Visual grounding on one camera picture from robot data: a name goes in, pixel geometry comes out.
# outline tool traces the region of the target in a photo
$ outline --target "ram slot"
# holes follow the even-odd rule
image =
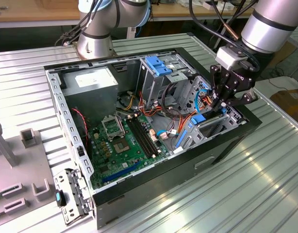
[[[138,119],[128,119],[127,124],[133,135],[135,136],[137,142],[139,143],[140,147],[143,149],[146,157],[149,159],[152,158],[153,155],[157,155],[158,151],[156,147],[154,146],[153,142],[148,137],[146,132],[143,130]]]

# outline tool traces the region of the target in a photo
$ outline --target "wooden workbench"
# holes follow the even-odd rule
[[[39,0],[0,0],[0,6],[8,6],[0,15],[0,28],[4,27],[31,27],[77,24],[80,15],[78,9],[43,8]],[[216,19],[214,10],[204,7],[194,7],[195,15],[199,19]],[[235,11],[224,12],[223,16],[229,18]],[[189,9],[177,3],[153,5],[154,21],[190,20]],[[252,9],[241,17],[249,17]]]

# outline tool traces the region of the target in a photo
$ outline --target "side panel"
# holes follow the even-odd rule
[[[211,166],[219,155],[224,153],[232,142],[233,140],[225,142],[220,146],[213,148],[166,173],[163,173],[160,176],[143,183],[114,200],[97,206],[96,219],[98,228],[101,228],[111,221],[137,209],[153,198],[167,192],[168,190],[204,171]],[[93,195],[93,198],[95,201],[98,200],[99,194],[97,193]]]

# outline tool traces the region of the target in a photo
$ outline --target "red cable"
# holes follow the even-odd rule
[[[85,127],[85,135],[86,135],[86,148],[87,148],[87,142],[88,142],[88,140],[89,140],[89,138],[88,138],[88,130],[87,130],[87,125],[86,125],[86,122],[85,122],[85,119],[84,119],[84,116],[81,114],[81,112],[79,112],[77,109],[75,109],[75,108],[72,108],[71,110],[73,110],[73,111],[75,111],[75,112],[77,112],[80,116],[81,116],[81,118],[82,118],[82,120],[83,120],[83,123],[84,123],[84,127]]]

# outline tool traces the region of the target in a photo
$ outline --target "sticker label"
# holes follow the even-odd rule
[[[77,75],[75,80],[79,87],[85,87],[100,83],[102,80],[111,78],[111,75],[104,68],[95,70],[94,73]]]

